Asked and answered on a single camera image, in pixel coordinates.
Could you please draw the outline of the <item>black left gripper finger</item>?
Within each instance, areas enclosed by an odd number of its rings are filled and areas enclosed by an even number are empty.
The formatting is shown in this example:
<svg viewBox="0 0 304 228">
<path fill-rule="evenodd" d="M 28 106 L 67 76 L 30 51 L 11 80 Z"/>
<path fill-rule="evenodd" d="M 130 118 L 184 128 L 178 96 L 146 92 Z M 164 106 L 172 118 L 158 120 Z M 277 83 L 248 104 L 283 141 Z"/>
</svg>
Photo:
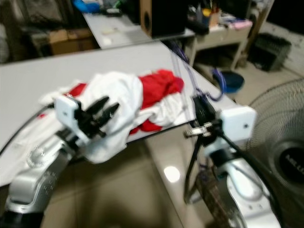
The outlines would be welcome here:
<svg viewBox="0 0 304 228">
<path fill-rule="evenodd" d="M 90 115 L 91 117 L 95 117 L 100 115 L 100 113 L 104 110 L 104 105 L 108 102 L 109 97 L 104 96 L 95 102 L 93 102 L 89 107 L 85 110 L 85 113 Z"/>
<path fill-rule="evenodd" d="M 97 127 L 105 126 L 119 108 L 120 104 L 112 104 L 109 108 L 102 109 L 97 116 Z"/>
</svg>

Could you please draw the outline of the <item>black plastic crate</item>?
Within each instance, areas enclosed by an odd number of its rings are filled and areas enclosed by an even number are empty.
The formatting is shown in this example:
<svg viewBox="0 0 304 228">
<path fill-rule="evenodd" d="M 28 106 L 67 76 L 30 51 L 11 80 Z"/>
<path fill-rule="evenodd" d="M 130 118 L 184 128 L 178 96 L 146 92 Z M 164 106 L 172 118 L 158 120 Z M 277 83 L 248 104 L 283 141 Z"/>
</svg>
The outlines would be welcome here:
<svg viewBox="0 0 304 228">
<path fill-rule="evenodd" d="M 247 60 L 267 72 L 279 70 L 290 52 L 292 43 L 271 33 L 259 33 L 249 50 Z"/>
</svg>

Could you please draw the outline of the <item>wooden black speaker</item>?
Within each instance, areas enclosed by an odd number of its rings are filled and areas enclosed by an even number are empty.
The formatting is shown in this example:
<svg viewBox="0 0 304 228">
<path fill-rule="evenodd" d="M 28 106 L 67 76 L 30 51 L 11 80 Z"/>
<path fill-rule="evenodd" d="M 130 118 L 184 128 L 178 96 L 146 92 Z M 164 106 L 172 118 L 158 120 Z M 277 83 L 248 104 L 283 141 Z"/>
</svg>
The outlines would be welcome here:
<svg viewBox="0 0 304 228">
<path fill-rule="evenodd" d="M 189 0 L 139 0 L 140 26 L 151 38 L 182 35 Z"/>
</svg>

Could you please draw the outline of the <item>blue plastic basin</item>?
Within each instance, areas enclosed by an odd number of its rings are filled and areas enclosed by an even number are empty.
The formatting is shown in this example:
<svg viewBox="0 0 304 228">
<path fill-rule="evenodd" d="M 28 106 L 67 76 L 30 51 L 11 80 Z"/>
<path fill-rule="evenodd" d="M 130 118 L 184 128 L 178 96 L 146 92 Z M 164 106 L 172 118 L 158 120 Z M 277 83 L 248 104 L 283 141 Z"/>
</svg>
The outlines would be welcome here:
<svg viewBox="0 0 304 228">
<path fill-rule="evenodd" d="M 224 93 L 237 93 L 245 84 L 245 79 L 241 74 L 232 71 L 221 71 L 221 75 L 224 78 L 225 86 L 220 89 Z"/>
</svg>

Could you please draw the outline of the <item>white shirt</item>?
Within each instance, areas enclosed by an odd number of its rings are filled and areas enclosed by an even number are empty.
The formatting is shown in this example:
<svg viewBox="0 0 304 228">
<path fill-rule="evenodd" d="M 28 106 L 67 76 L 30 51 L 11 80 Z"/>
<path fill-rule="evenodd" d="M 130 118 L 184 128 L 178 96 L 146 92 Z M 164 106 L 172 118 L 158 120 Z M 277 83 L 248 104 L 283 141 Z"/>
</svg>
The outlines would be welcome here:
<svg viewBox="0 0 304 228">
<path fill-rule="evenodd" d="M 143 87 L 138 76 L 122 72 L 95 74 L 83 92 L 76 98 L 83 109 L 95 101 L 108 97 L 105 107 L 119 104 L 113 117 L 102 128 L 106 137 L 92 139 L 83 150 L 83 156 L 93 164 L 103 163 L 126 148 L 130 131 L 135 127 L 135 117 L 143 104 Z"/>
</svg>

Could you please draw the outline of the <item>red garment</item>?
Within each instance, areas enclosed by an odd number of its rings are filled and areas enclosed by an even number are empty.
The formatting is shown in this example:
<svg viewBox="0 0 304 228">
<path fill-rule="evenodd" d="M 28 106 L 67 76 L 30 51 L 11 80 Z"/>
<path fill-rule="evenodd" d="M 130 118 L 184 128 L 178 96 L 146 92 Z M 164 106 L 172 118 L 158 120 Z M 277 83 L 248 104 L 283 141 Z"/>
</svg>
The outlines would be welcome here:
<svg viewBox="0 0 304 228">
<path fill-rule="evenodd" d="M 158 69 L 139 76 L 142 84 L 142 105 L 141 109 L 149 108 L 166 95 L 182 93 L 184 82 L 182 78 L 175 76 L 171 70 Z M 137 134 L 139 131 L 130 131 L 130 135 Z"/>
</svg>

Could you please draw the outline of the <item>pink item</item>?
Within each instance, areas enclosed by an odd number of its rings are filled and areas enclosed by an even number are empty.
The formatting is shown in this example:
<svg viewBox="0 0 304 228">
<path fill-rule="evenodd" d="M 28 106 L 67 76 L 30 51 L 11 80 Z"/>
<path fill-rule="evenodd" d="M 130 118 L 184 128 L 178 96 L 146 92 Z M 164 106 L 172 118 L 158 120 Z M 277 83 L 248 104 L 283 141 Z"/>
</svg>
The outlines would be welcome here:
<svg viewBox="0 0 304 228">
<path fill-rule="evenodd" d="M 231 28 L 234 28 L 235 30 L 251 28 L 252 25 L 253 22 L 247 19 L 230 22 Z"/>
</svg>

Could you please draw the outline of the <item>blue plastic hanger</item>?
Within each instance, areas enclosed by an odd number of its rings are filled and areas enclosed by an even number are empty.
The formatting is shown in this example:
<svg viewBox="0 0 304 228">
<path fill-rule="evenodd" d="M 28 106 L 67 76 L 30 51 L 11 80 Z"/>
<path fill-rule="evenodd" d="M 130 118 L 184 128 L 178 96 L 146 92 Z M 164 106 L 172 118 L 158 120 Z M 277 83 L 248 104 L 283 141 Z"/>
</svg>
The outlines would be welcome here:
<svg viewBox="0 0 304 228">
<path fill-rule="evenodd" d="M 212 121 L 215 118 L 215 111 L 213 111 L 211 108 L 209 100 L 213 102 L 220 101 L 224 97 L 227 85 L 223 74 L 217 68 L 213 68 L 211 70 L 211 74 L 213 76 L 217 76 L 219 84 L 218 90 L 220 91 L 220 94 L 213 96 L 208 91 L 203 91 L 200 89 L 197 83 L 192 67 L 190 67 L 188 64 L 189 59 L 185 56 L 184 50 L 182 50 L 174 40 L 164 41 L 163 44 L 165 44 L 179 58 L 177 63 L 184 65 L 185 72 L 187 72 L 187 75 L 189 76 L 189 80 L 185 80 L 184 83 L 185 85 L 189 84 L 192 88 L 190 95 L 194 110 L 192 111 L 193 120 L 189 121 L 189 124 L 191 126 L 191 130 L 189 132 L 194 134 L 186 134 L 185 137 L 196 137 L 196 141 L 195 148 L 193 150 L 193 154 L 191 155 L 188 169 L 185 175 L 184 193 L 187 194 L 193 189 L 191 187 L 191 175 L 198 160 L 200 148 L 204 145 L 205 134 L 210 135 L 210 133 L 206 131 L 207 128 L 204 126 L 204 124 Z"/>
</svg>

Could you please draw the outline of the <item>grey standing fan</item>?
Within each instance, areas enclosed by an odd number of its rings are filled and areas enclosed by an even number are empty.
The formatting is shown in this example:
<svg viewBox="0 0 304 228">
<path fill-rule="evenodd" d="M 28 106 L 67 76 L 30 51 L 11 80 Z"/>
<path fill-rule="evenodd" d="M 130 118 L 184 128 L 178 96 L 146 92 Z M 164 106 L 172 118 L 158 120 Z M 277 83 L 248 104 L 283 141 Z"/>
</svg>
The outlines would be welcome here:
<svg viewBox="0 0 304 228">
<path fill-rule="evenodd" d="M 280 202 L 287 228 L 304 228 L 304 79 L 274 86 L 250 106 L 257 112 L 246 151 Z"/>
</svg>

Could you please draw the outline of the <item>black table frame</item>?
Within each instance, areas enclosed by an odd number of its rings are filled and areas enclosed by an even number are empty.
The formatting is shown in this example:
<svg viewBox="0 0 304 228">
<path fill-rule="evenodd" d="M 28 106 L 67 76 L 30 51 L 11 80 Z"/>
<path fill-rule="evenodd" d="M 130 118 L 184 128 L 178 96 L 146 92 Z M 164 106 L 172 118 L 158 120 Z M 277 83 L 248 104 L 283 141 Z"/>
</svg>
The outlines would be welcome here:
<svg viewBox="0 0 304 228">
<path fill-rule="evenodd" d="M 199 151 L 201 148 L 201 142 L 200 142 L 200 138 L 197 137 L 196 141 L 195 141 L 195 146 L 193 147 L 193 152 L 192 155 L 190 157 L 190 161 L 188 164 L 188 168 L 185 174 L 185 179 L 184 179 L 184 193 L 182 196 L 182 199 L 184 201 L 185 204 L 190 204 L 190 192 L 191 192 L 191 176 L 192 176 L 192 171 L 195 167 L 195 164 L 198 161 L 198 157 L 199 157 Z"/>
</svg>

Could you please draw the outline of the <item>plaid cushion chair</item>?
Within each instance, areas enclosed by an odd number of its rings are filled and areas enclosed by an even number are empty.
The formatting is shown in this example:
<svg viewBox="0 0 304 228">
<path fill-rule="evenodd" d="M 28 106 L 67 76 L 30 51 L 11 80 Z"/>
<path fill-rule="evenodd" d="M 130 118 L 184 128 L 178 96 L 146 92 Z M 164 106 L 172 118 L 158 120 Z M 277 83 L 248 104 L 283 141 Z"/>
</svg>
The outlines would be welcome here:
<svg viewBox="0 0 304 228">
<path fill-rule="evenodd" d="M 217 175 L 213 169 L 200 170 L 195 188 L 214 218 L 214 228 L 239 228 L 236 204 L 228 192 L 227 176 Z"/>
</svg>

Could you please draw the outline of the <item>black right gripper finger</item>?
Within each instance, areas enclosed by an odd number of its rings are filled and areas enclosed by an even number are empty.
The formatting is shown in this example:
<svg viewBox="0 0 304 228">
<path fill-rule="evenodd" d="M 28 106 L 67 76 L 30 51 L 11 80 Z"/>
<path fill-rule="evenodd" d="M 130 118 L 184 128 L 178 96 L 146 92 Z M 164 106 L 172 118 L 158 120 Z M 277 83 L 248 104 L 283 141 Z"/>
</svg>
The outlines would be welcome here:
<svg viewBox="0 0 304 228">
<path fill-rule="evenodd" d="M 195 109 L 195 119 L 192 120 L 192 126 L 200 127 L 204 126 L 208 122 L 208 108 L 207 108 L 207 100 L 202 95 L 194 95 L 192 97 L 193 106 Z"/>
<path fill-rule="evenodd" d="M 216 119 L 215 108 L 207 100 L 206 96 L 199 96 L 199 126 L 212 122 Z"/>
</svg>

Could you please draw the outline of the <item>cardboard box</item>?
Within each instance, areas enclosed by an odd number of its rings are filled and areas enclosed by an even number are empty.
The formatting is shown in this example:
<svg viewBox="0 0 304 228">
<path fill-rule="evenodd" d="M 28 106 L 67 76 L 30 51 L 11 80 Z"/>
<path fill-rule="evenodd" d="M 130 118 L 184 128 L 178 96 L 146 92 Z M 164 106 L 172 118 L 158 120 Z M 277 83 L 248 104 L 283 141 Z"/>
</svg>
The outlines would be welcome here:
<svg viewBox="0 0 304 228">
<path fill-rule="evenodd" d="M 93 32 L 88 28 L 55 30 L 49 33 L 48 43 L 54 55 L 100 48 Z"/>
</svg>

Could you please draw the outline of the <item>beige wooden desk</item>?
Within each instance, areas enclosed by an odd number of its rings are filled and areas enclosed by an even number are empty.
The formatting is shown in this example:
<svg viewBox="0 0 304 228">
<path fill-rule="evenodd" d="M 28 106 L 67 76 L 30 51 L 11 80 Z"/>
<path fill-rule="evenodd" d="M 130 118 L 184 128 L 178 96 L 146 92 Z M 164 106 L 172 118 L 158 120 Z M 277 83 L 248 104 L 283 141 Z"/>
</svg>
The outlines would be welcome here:
<svg viewBox="0 0 304 228">
<path fill-rule="evenodd" d="M 230 24 L 227 26 L 217 25 L 210 28 L 210 32 L 206 35 L 194 35 L 190 37 L 185 45 L 185 54 L 189 65 L 194 65 L 196 54 L 200 50 L 236 44 L 237 50 L 229 67 L 231 70 L 235 70 L 238 62 L 241 60 L 241 54 L 247 45 L 251 28 L 235 30 L 231 28 Z"/>
</svg>

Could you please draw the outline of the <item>blue plastic container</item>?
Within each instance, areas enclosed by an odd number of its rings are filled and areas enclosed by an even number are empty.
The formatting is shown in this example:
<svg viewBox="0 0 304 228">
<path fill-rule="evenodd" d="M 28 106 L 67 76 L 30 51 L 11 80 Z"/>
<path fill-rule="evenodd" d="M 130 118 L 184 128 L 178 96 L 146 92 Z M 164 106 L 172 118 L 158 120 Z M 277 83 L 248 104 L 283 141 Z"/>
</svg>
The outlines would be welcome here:
<svg viewBox="0 0 304 228">
<path fill-rule="evenodd" d="M 104 0 L 73 0 L 73 5 L 81 13 L 97 14 L 101 13 Z"/>
</svg>

